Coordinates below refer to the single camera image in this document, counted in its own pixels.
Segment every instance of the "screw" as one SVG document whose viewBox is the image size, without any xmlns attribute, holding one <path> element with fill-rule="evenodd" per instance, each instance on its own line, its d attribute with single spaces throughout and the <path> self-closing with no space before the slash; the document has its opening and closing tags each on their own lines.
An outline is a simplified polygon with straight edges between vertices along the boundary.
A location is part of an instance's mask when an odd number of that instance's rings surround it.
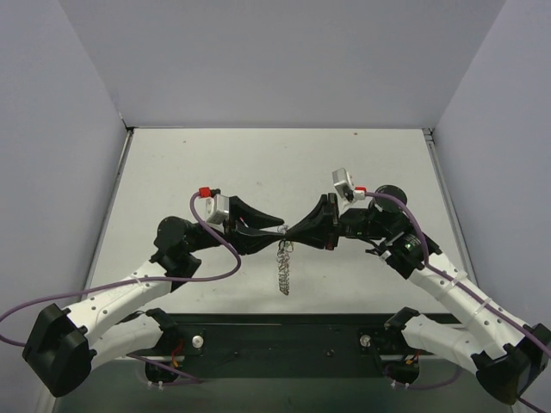
<svg viewBox="0 0 551 413">
<path fill-rule="evenodd" d="M 369 344 L 371 343 L 371 337 L 367 334 L 364 334 L 360 337 L 360 344 L 362 347 L 369 347 Z"/>
<path fill-rule="evenodd" d="M 193 347 L 195 347 L 195 348 L 203 347 L 204 342 L 205 342 L 205 340 L 203 340 L 203 337 L 201 337 L 201 336 L 195 336 L 191 339 L 191 344 L 193 344 Z"/>
</svg>

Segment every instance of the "white arm segment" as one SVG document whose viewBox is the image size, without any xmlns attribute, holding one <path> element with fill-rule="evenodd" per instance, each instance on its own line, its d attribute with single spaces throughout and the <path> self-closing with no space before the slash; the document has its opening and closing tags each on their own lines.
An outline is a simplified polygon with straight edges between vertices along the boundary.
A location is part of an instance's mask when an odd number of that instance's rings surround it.
<svg viewBox="0 0 551 413">
<path fill-rule="evenodd" d="M 166 270 L 157 263 L 144 262 L 131 276 L 123 280 L 144 277 L 164 277 Z M 106 290 L 79 303 L 69 305 L 67 317 L 78 328 L 84 326 L 84 334 L 91 348 L 107 330 L 119 323 L 128 314 L 135 312 L 152 299 L 170 293 L 172 283 L 168 281 L 141 281 L 127 286 Z"/>
<path fill-rule="evenodd" d="M 421 315 L 406 323 L 402 335 L 411 348 L 439 355 L 473 374 L 477 371 L 471 354 L 480 353 L 482 347 L 468 331 L 452 329 Z"/>
<path fill-rule="evenodd" d="M 495 360 L 506 354 L 503 350 L 505 344 L 510 343 L 515 346 L 524 338 L 523 334 L 516 331 L 508 323 L 491 314 L 486 306 L 491 305 L 493 308 L 499 309 L 500 312 L 520 325 L 525 325 L 525 322 L 493 303 L 486 294 L 467 278 L 465 272 L 459 271 L 451 263 L 445 254 L 430 255 L 430 264 L 454 277 L 454 281 L 445 280 L 442 276 L 427 268 L 420 271 L 414 270 L 408 280 L 440 301 L 476 337 L 480 348 L 485 350 L 492 359 Z M 486 304 L 481 305 L 476 302 L 461 290 L 456 282 L 460 282 L 471 289 L 485 300 Z"/>
<path fill-rule="evenodd" d="M 92 370 L 133 351 L 154 347 L 161 335 L 163 331 L 157 322 L 145 314 L 111 327 L 91 347 L 97 352 L 92 359 Z"/>
</svg>

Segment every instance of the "gray wall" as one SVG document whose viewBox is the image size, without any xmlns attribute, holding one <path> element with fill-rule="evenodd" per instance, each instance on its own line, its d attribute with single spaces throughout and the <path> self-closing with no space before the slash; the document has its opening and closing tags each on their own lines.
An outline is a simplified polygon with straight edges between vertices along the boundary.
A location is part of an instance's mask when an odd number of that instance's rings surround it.
<svg viewBox="0 0 551 413">
<path fill-rule="evenodd" d="M 434 126 L 504 0 L 60 0 L 131 126 Z"/>
<path fill-rule="evenodd" d="M 436 128 L 478 281 L 551 324 L 551 3 L 508 0 Z M 526 398 L 551 409 L 548 369 Z"/>
<path fill-rule="evenodd" d="M 0 311 L 79 289 L 126 131 L 57 0 L 0 2 Z M 38 308 L 0 326 L 25 341 Z M 40 381 L 0 343 L 0 411 L 32 412 Z"/>
</svg>

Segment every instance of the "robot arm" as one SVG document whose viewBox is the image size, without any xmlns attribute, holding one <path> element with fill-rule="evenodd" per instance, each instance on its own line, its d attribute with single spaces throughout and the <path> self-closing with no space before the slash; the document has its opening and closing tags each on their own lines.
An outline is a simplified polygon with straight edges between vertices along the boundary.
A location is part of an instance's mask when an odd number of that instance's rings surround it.
<svg viewBox="0 0 551 413">
<path fill-rule="evenodd" d="M 380 187 L 368 208 L 356 209 L 350 206 L 365 198 L 361 194 L 365 189 L 355 187 L 344 169 L 333 173 L 333 181 L 341 199 L 335 194 L 322 195 L 314 210 L 288 230 L 286 238 L 325 250 L 337 247 L 339 237 L 370 243 L 373 248 L 366 252 L 379 256 L 404 279 L 441 302 L 467 331 L 437 324 L 409 308 L 388 320 L 386 327 L 402 335 L 409 347 L 439 355 L 475 373 L 492 396 L 514 404 L 547 366 L 548 356 L 505 320 L 523 327 L 547 348 L 551 347 L 551 331 L 542 324 L 529 327 L 493 303 L 434 241 L 421 233 L 430 262 L 430 266 L 425 265 L 419 232 L 389 199 L 390 195 L 405 204 L 407 198 L 401 189 Z M 339 204 L 344 208 L 342 214 Z M 446 277 L 432 268 L 438 268 Z"/>
<path fill-rule="evenodd" d="M 202 188 L 200 194 L 207 198 L 206 222 L 241 256 L 282 240 L 322 250 L 337 248 L 340 237 L 371 244 L 373 248 L 366 252 L 379 256 L 403 278 L 440 301 L 466 330 L 437 324 L 408 308 L 389 319 L 385 327 L 394 330 L 410 348 L 437 354 L 475 373 L 490 394 L 513 404 L 545 368 L 548 357 L 524 334 L 489 311 L 489 305 L 496 308 L 495 304 L 423 234 L 430 263 L 445 271 L 449 279 L 424 265 L 418 233 L 395 203 L 383 196 L 373 198 L 368 208 L 350 208 L 365 199 L 367 191 L 355 187 L 344 169 L 333 173 L 333 181 L 337 193 L 322 195 L 316 207 L 285 234 L 265 230 L 282 225 L 282 219 L 261 213 L 236 196 L 225 197 L 219 190 L 208 188 Z M 404 192 L 391 185 L 380 187 L 376 193 L 407 202 Z M 171 337 L 182 338 L 177 325 L 159 309 L 146 314 L 136 310 L 186 282 L 159 278 L 188 280 L 201 265 L 191 253 L 220 243 L 205 230 L 204 223 L 169 217 L 160 223 L 154 244 L 158 252 L 124 279 L 135 282 L 64 310 L 50 305 L 38 316 L 23 356 L 54 396 L 76 388 L 92 368 L 106 361 L 137 349 L 157 347 L 163 340 L 170 342 Z M 482 304 L 464 287 L 481 297 Z M 551 332 L 547 328 L 541 324 L 530 328 L 497 308 L 549 347 Z"/>
</svg>

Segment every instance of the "metal chain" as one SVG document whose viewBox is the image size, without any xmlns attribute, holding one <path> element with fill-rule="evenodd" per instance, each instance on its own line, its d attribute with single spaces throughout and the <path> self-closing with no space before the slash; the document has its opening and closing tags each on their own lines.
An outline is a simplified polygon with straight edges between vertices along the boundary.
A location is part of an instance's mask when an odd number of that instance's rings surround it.
<svg viewBox="0 0 551 413">
<path fill-rule="evenodd" d="M 277 231 L 284 234 L 288 230 L 288 225 L 282 225 Z M 279 291 L 289 295 L 289 254 L 293 252 L 294 246 L 290 241 L 282 240 L 277 249 L 277 268 L 279 271 Z"/>
</svg>

